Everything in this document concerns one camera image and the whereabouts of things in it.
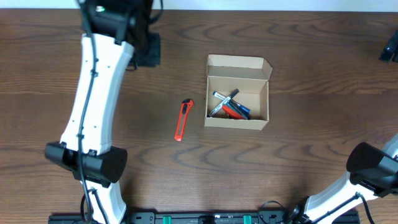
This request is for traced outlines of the orange utility knife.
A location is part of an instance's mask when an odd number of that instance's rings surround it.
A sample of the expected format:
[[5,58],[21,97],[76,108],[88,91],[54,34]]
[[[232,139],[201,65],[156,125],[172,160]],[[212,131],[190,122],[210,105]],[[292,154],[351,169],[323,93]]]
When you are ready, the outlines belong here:
[[187,122],[187,116],[191,107],[194,105],[194,101],[192,99],[185,99],[182,101],[180,112],[178,116],[177,127],[175,131],[174,139],[178,142],[182,141],[183,134],[185,130],[185,125]]

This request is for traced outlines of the blue whiteboard marker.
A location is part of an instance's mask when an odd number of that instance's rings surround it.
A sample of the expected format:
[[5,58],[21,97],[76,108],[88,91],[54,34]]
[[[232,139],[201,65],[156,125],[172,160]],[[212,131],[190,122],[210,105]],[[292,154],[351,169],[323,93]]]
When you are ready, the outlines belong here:
[[[217,97],[218,99],[221,99],[221,100],[224,100],[226,97],[224,96],[224,95],[222,95],[221,93],[219,93],[219,92],[217,92],[217,91],[214,91],[213,92],[213,96],[215,96],[215,97]],[[238,103],[237,101],[234,101],[233,100],[233,102],[234,103],[236,103],[242,110],[244,110],[245,112],[247,112],[247,113],[250,113],[250,109],[249,108],[247,108],[247,107],[245,107],[244,105],[241,105],[240,103]]]

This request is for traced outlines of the red black stapler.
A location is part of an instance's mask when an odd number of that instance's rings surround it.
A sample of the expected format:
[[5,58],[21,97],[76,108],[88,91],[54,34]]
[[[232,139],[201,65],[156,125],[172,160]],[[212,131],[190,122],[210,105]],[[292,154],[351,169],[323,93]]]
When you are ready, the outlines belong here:
[[231,119],[250,119],[249,115],[238,106],[226,103],[223,105],[222,109]]

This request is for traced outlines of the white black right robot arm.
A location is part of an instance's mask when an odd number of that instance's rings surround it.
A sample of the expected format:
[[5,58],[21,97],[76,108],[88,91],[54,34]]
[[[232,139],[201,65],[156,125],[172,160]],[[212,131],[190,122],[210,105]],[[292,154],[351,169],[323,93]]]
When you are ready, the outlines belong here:
[[285,223],[333,223],[359,204],[370,223],[367,202],[397,195],[397,136],[378,149],[359,143],[349,155],[346,172],[322,192],[305,197],[287,215]]

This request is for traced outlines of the black whiteboard marker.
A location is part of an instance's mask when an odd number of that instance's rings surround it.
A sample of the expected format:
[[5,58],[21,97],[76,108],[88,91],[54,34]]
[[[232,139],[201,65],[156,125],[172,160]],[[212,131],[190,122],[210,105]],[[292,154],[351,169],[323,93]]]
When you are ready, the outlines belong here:
[[221,103],[218,104],[209,114],[209,117],[213,117],[219,110],[222,109],[223,105],[225,105],[229,100],[232,100],[239,93],[238,89],[233,90],[228,96],[225,96]]

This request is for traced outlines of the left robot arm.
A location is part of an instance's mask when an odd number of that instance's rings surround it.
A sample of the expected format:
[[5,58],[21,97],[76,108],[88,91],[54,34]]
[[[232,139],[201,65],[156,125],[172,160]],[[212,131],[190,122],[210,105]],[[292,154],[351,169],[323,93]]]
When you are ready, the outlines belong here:
[[113,118],[127,68],[160,63],[160,36],[149,32],[159,17],[151,0],[79,3],[83,25],[81,71],[72,113],[45,157],[70,171],[83,187],[77,215],[49,216],[49,223],[129,223],[120,178],[127,150],[112,144]]

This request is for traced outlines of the cardboard box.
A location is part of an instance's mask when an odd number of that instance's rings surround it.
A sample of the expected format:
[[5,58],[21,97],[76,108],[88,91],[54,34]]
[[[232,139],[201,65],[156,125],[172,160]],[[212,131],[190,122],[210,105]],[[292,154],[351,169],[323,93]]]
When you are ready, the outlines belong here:
[[[209,54],[206,63],[205,126],[264,129],[269,122],[271,73],[271,65],[262,57]],[[228,96],[235,89],[238,89],[239,93],[232,100],[251,110],[248,113],[250,119],[231,119],[223,110],[209,117],[208,114],[222,101],[213,96],[213,92]]]

